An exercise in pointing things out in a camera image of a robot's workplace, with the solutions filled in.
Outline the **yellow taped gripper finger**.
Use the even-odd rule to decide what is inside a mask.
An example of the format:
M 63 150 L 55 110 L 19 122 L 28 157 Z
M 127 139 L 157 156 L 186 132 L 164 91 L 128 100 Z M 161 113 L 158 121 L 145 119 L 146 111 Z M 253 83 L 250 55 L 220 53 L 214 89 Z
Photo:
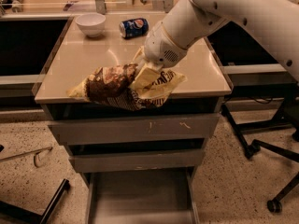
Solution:
M 140 46 L 134 58 L 132 59 L 132 63 L 140 63 L 144 59 L 144 57 L 145 57 L 144 47 Z
M 143 89 L 151 85 L 160 76 L 160 68 L 145 64 L 138 72 L 130 87 L 134 90 Z

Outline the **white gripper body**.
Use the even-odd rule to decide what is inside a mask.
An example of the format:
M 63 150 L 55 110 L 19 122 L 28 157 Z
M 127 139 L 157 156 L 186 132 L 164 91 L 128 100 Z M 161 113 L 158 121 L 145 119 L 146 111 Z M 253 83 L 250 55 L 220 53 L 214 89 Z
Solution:
M 163 22 L 158 21 L 147 34 L 144 53 L 149 62 L 170 68 L 187 55 L 187 50 L 178 46 L 165 30 Z

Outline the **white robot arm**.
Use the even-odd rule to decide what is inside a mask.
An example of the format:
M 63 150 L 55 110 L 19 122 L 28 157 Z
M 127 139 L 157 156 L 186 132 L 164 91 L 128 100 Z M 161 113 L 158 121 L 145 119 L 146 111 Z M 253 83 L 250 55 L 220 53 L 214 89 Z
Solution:
M 148 32 L 133 61 L 155 70 L 173 67 L 197 40 L 229 21 L 299 81 L 299 6 L 288 0 L 178 0 Z

